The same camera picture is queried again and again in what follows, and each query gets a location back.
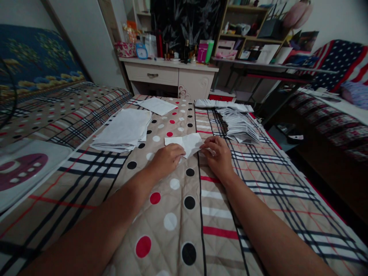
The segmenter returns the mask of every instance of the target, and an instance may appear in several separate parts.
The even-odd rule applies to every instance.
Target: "clock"
[[[137,51],[137,56],[140,59],[148,58],[148,52],[147,52],[146,46],[143,43],[137,43],[135,47]]]

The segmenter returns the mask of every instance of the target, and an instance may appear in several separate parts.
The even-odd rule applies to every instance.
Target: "bedside table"
[[[124,63],[135,95],[148,95],[149,89],[177,93],[181,99],[207,99],[218,68],[213,64],[184,64],[174,61],[119,58]]]

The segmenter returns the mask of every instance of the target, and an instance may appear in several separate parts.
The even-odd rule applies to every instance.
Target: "stack of folded paper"
[[[227,124],[227,137],[238,143],[259,144],[260,138],[246,117],[230,108],[217,109]]]
[[[208,100],[208,99],[199,99],[195,101],[194,104],[196,107],[199,108],[211,108],[211,107],[217,107],[217,108],[231,108],[239,112],[253,112],[253,108],[250,105],[243,105],[239,103],[233,103],[233,102],[223,102],[223,101],[217,101],[217,100]]]
[[[125,153],[146,141],[147,126],[152,112],[122,109],[90,145],[96,150]]]

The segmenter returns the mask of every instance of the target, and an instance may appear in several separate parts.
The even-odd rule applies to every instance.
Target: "quilted mattress cover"
[[[124,108],[142,109],[138,102],[147,98],[135,96]],[[90,148],[91,135],[44,183],[0,218],[0,275],[16,274],[29,265],[143,169],[164,146],[165,137],[195,132],[203,140],[212,135],[225,137],[226,124],[215,110],[195,108],[184,99],[163,100],[178,108],[163,117],[153,114],[146,142],[130,153],[119,154]],[[367,247],[328,207],[252,114],[247,119],[260,136],[260,145],[226,139],[233,168],[244,185],[337,274],[366,275]],[[154,187],[105,274],[267,273],[223,186],[205,157],[196,153]]]

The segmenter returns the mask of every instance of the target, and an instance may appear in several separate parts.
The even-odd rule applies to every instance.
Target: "pillow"
[[[343,89],[342,97],[345,100],[350,102],[348,100],[349,96],[347,93],[345,93],[347,98],[344,97],[344,91],[347,90],[350,93],[351,101],[355,106],[368,110],[368,86],[360,82],[345,82],[341,87]]]

